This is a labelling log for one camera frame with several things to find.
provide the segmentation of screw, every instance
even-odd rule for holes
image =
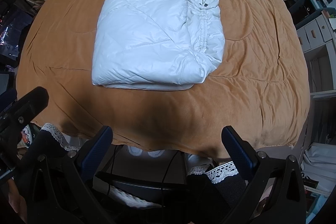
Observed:
[[[25,122],[25,119],[23,119],[22,116],[20,116],[17,120],[18,120],[19,123],[21,123],[21,124],[23,124],[23,123]]]
[[[266,158],[267,154],[264,151],[259,151],[258,156],[262,159]]]
[[[75,150],[71,150],[68,152],[68,157],[69,158],[73,158],[74,156],[76,156],[77,152]]]
[[[295,162],[296,161],[296,157],[294,155],[289,155],[289,160],[292,161],[292,162]]]
[[[45,156],[44,156],[44,155],[39,155],[39,156],[37,157],[37,160],[38,160],[38,161],[44,161],[44,159],[45,159]]]

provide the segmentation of folded jacket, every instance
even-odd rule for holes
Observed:
[[[105,0],[92,83],[108,88],[185,90],[222,61],[219,0]]]

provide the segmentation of blue gripper pad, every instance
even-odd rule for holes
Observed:
[[[113,140],[112,129],[103,126],[96,136],[78,151],[77,166],[81,179],[92,179]]]
[[[258,165],[253,147],[248,142],[243,141],[232,126],[223,128],[222,143],[241,177],[250,182]]]

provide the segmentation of orange comforter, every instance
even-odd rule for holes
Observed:
[[[226,125],[255,148],[296,143],[309,108],[308,75],[282,0],[220,0],[222,64],[204,83],[173,92],[91,83],[103,2],[46,0],[34,20],[16,85],[19,97],[38,85],[48,90],[49,105],[36,124],[84,137],[109,125],[115,144],[213,157],[227,157]]]

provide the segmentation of white sneaker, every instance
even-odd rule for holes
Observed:
[[[140,148],[129,146],[129,145],[127,145],[127,148],[128,148],[128,152],[133,156],[138,157],[142,154],[142,149]]]
[[[163,152],[164,152],[164,150],[157,150],[157,151],[150,151],[150,152],[147,152],[147,153],[152,158],[157,158],[157,157],[160,157],[163,154]]]

